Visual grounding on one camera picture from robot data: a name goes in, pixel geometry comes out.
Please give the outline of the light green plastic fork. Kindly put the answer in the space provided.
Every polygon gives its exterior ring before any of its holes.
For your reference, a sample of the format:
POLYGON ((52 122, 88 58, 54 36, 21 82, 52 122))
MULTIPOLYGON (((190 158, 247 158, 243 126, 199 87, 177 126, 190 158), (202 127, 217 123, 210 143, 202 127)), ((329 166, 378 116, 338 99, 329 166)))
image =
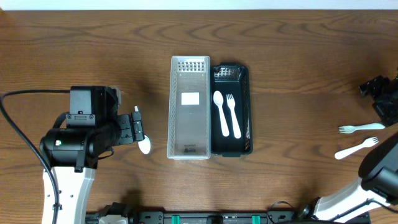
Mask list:
POLYGON ((338 128, 340 133, 343 134, 351 134, 354 133, 355 131, 363 131, 363 130, 380 130, 380 129, 385 129, 386 127, 381 124, 381 123, 370 123, 370 124, 363 124, 359 126, 340 126, 338 128))

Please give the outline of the black plastic basket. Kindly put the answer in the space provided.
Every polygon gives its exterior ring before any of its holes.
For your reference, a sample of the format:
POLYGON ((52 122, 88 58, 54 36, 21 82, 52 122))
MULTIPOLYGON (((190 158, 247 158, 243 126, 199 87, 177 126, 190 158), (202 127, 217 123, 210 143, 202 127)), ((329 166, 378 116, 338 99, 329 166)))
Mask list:
POLYGON ((211 103, 211 153, 223 157, 239 157, 253 151, 251 97, 249 70, 244 65, 223 62, 210 68, 211 92, 219 91, 224 98, 223 111, 229 129, 229 136, 222 135, 219 109, 211 103), (231 94, 235 101, 235 115, 241 137, 234 137, 233 119, 226 96, 231 94))

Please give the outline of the white plastic fork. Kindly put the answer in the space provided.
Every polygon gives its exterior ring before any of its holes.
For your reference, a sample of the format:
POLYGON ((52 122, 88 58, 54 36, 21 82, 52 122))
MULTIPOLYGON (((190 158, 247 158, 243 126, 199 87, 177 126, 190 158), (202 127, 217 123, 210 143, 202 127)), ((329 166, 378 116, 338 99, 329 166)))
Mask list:
POLYGON ((361 144, 359 144, 357 146, 353 146, 353 147, 336 152, 335 159, 340 160, 340 159, 346 158, 347 156, 355 153, 356 151, 358 151, 360 149, 363 149, 365 147, 373 147, 378 142, 379 142, 379 140, 377 137, 367 138, 361 144))

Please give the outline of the clear plastic basket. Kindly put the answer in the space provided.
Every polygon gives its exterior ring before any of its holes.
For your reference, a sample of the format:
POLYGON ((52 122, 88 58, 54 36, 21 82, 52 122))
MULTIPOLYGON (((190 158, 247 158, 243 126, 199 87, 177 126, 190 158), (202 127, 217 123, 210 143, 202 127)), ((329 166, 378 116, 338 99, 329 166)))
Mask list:
POLYGON ((170 65, 167 157, 210 158, 210 58, 173 56, 170 65), (181 105, 181 93, 199 92, 199 105, 181 105))

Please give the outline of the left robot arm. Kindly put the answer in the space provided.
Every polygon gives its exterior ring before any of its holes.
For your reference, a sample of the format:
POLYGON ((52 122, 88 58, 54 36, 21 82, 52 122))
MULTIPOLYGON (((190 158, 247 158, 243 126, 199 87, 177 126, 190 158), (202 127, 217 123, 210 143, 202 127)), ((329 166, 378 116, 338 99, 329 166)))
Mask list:
POLYGON ((42 223, 84 223, 98 161, 115 146, 137 142, 142 153, 151 149, 141 114, 63 114, 41 139, 44 171, 42 223))

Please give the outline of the pink-white plastic fork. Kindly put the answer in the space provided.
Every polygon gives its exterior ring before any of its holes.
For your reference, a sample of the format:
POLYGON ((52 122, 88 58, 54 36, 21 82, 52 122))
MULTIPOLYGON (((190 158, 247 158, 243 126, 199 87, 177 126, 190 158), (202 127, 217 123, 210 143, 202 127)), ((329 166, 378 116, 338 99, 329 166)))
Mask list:
POLYGON ((226 102, 227 102, 228 108, 229 108, 230 113, 231 113, 231 120, 232 120, 232 125, 233 125, 234 137, 236 139, 239 139, 242 136, 242 134, 241 134, 239 123, 238 123, 238 120, 237 120, 237 117, 236 117, 236 112, 235 112, 236 103, 235 103, 235 100, 234 100, 232 94, 227 94, 226 95, 226 102))

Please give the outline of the white plastic spoon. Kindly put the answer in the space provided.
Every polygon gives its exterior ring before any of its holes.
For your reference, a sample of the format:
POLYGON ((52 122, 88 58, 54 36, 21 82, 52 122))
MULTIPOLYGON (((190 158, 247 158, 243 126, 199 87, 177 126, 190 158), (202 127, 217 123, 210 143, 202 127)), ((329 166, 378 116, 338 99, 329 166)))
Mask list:
MULTIPOLYGON (((138 106, 134 107, 134 111, 139 111, 138 106)), ((151 150, 151 143, 149 137, 144 133, 144 140, 138 142, 139 149, 143 154, 149 154, 151 150)))

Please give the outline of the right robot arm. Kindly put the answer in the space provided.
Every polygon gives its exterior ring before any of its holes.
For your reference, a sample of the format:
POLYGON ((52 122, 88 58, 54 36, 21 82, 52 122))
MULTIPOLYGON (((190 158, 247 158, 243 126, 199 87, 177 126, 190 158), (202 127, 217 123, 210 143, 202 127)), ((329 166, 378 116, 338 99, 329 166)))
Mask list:
MULTIPOLYGON (((340 126, 339 132, 385 129, 397 125, 397 78, 375 77, 359 86, 362 96, 372 96, 373 109, 380 122, 359 126, 340 126)), ((379 143, 377 137, 335 153, 335 159, 344 159, 365 147, 374 147, 363 159, 358 178, 337 193, 320 197, 306 205, 296 215, 304 222, 346 223, 375 208, 397 213, 397 134, 379 143)))

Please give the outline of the pink plastic spoon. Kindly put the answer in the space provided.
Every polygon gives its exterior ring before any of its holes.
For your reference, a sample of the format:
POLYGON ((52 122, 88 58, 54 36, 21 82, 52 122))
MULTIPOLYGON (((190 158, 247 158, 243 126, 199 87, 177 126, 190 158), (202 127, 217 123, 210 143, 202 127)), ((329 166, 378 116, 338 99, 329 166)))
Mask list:
POLYGON ((220 116, 220 125, 221 125, 221 133, 224 137, 229 136, 229 129, 226 122, 226 118, 223 111, 223 95, 220 91, 215 91, 213 94, 213 101, 215 105, 218 107, 219 116, 220 116))

